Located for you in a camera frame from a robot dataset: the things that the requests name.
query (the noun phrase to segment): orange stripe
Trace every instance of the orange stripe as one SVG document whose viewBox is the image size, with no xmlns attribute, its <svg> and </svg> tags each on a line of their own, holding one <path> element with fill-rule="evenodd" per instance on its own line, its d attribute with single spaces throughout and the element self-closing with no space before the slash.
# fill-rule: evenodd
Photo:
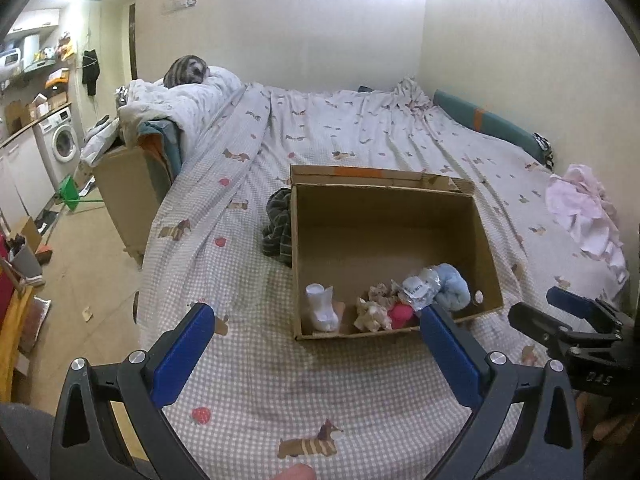
<svg viewBox="0 0 640 480">
<path fill-rule="evenodd" d="M 375 168 L 350 168 L 349 166 L 337 166 L 334 167 L 334 175 L 382 178 L 382 170 L 376 170 Z"/>
<path fill-rule="evenodd" d="M 482 108 L 476 108 L 474 110 L 474 130 L 479 132 L 482 129 L 482 116 L 486 110 L 482 110 Z"/>
</svg>

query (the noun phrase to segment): washing machine door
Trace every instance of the washing machine door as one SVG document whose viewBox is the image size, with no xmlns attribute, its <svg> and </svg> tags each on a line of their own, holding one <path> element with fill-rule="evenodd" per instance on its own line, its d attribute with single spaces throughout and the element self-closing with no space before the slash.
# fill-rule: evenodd
<svg viewBox="0 0 640 480">
<path fill-rule="evenodd" d="M 51 137 L 51 151 L 58 162 L 69 162 L 78 152 L 71 124 L 62 124 Z"/>
</svg>

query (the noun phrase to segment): tiled floor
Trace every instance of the tiled floor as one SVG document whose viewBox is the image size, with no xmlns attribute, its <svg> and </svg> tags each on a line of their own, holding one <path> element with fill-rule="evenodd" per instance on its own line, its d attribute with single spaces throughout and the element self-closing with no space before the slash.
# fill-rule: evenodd
<svg viewBox="0 0 640 480">
<path fill-rule="evenodd" d="M 100 198 L 97 191 L 91 198 Z M 51 308 L 29 356 L 30 375 L 14 384 L 14 400 L 52 414 L 74 358 L 85 357 L 94 365 L 114 363 L 138 348 L 132 302 L 140 271 L 123 252 L 107 210 L 87 203 L 60 214 L 48 241 L 53 257 L 44 266 L 47 283 L 36 292 L 52 300 Z M 84 322 L 82 311 L 87 307 L 93 317 Z M 119 404 L 114 408 L 130 451 L 143 457 L 126 412 Z"/>
</svg>

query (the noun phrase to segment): checkered fabric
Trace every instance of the checkered fabric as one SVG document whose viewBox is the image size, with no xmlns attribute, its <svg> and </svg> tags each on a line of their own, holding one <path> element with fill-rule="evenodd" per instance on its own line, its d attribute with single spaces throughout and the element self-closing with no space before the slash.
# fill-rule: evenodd
<svg viewBox="0 0 640 480">
<path fill-rule="evenodd" d="M 577 328 L 577 319 L 545 303 L 550 286 L 603 298 L 619 291 L 606 264 L 584 256 L 546 211 L 549 171 L 518 147 L 455 123 L 412 80 L 367 94 L 253 84 L 211 123 L 193 125 L 193 152 L 153 222 L 138 311 L 146 348 L 194 301 L 228 316 L 228 335 L 213 337 L 178 401 L 164 409 L 211 478 L 269 479 L 305 462 L 323 479 L 422 479 L 469 416 L 419 335 L 293 340 L 292 272 L 260 246 L 267 199 L 288 185 L 290 164 L 473 180 L 507 306 L 525 300 Z M 185 219 L 191 231 L 181 240 L 158 238 Z M 519 362 L 531 341 L 509 327 L 507 313 L 465 326 L 487 351 Z M 207 424 L 192 417 L 200 407 L 212 413 Z M 513 407 L 488 465 L 517 416 Z M 313 438 L 327 419 L 344 431 L 337 454 L 278 458 L 281 440 Z"/>
</svg>

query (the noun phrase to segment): metal screw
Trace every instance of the metal screw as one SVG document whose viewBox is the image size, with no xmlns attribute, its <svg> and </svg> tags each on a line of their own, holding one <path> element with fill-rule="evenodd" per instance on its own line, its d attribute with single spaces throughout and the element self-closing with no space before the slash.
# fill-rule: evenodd
<svg viewBox="0 0 640 480">
<path fill-rule="evenodd" d="M 79 357 L 78 359 L 74 359 L 74 361 L 71 363 L 71 368 L 73 370 L 81 370 L 82 368 L 84 368 L 84 359 L 82 359 L 81 357 Z"/>
<path fill-rule="evenodd" d="M 136 350 L 129 354 L 129 362 L 132 364 L 138 364 L 145 360 L 146 354 L 142 350 Z"/>
<path fill-rule="evenodd" d="M 507 362 L 507 356 L 501 352 L 491 352 L 489 359 L 494 365 L 503 365 Z"/>
<path fill-rule="evenodd" d="M 551 359 L 551 361 L 549 361 L 549 367 L 555 372 L 561 372 L 564 370 L 562 363 L 556 359 Z"/>
</svg>

